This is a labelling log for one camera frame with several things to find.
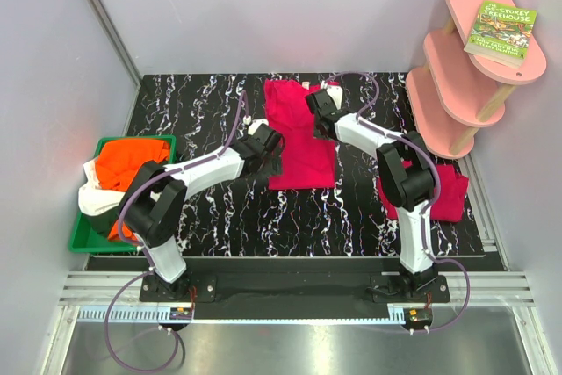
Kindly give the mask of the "magenta t-shirt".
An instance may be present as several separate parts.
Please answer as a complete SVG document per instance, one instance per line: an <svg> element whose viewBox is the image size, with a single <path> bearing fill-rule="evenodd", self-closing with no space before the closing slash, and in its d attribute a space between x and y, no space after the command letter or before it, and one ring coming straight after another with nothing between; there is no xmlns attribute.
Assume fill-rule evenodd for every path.
<svg viewBox="0 0 562 375"><path fill-rule="evenodd" d="M285 138L282 173L269 178L273 191L335 187L335 143L313 136L314 115L306 103L306 96L320 88L294 80L268 79L264 83L266 119Z"/></svg>

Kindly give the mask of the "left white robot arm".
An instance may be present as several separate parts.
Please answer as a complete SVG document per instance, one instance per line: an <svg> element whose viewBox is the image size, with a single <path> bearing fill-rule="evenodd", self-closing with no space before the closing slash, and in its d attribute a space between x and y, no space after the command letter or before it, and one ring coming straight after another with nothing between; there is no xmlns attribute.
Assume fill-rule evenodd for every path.
<svg viewBox="0 0 562 375"><path fill-rule="evenodd" d="M116 227L119 235L126 227L132 231L133 243L149 263L146 278L155 281L167 299L179 301L190 291L188 266L175 240L184 203L216 184L279 174L284 148L284 136L261 121L197 159L141 165L119 203Z"/></svg>

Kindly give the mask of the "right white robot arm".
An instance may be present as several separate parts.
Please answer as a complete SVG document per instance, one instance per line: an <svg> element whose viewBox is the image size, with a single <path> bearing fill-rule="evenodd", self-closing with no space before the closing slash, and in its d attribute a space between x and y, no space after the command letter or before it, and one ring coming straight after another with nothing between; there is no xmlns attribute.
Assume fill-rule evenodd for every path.
<svg viewBox="0 0 562 375"><path fill-rule="evenodd" d="M385 295L418 301L438 276L430 240L432 200L440 193L436 166L416 131L385 129L343 109L341 103L342 89L336 86L306 96L313 134L349 144L376 159L381 192L397 212L400 235L399 275L391 279Z"/></svg>

